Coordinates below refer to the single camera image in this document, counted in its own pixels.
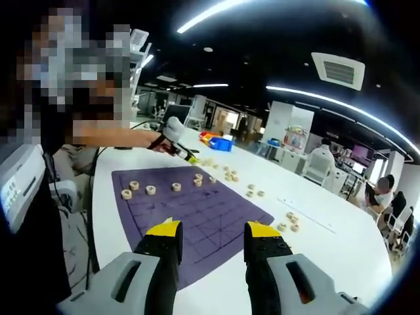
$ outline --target cable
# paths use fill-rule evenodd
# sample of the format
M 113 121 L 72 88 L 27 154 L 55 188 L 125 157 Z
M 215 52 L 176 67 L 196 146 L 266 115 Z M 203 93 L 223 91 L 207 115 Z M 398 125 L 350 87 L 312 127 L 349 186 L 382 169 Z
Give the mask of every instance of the cable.
M 135 129 L 145 123 L 152 123 L 154 122 L 153 120 L 148 120 L 148 121 L 143 121 L 142 123 L 138 123 L 137 125 L 135 125 L 134 127 L 131 127 L 130 129 Z M 89 192 L 91 193 L 91 203 L 93 201 L 93 189 L 92 189 L 92 174 L 93 174 L 93 170 L 96 169 L 96 163 L 98 161 L 98 158 L 100 157 L 100 155 L 103 153 L 103 151 L 105 151 L 106 149 L 108 149 L 109 147 L 105 147 L 103 148 L 101 151 L 97 150 L 96 154 L 92 160 L 91 163 L 91 171 L 89 174 L 89 180 L 88 180 L 88 185 L 89 185 Z M 93 236 L 93 216 L 92 216 L 92 209 L 90 209 L 90 211 L 87 211 L 87 221 L 85 222 L 86 224 L 86 232 L 87 232 L 87 268 L 86 268 L 86 286 L 85 289 L 88 290 L 89 289 L 89 268 L 90 268 L 90 263 L 92 262 L 92 272 L 94 274 L 96 274 L 99 271 L 99 262 L 98 262 L 98 257 L 96 255 L 96 248 L 95 248 L 95 239 Z

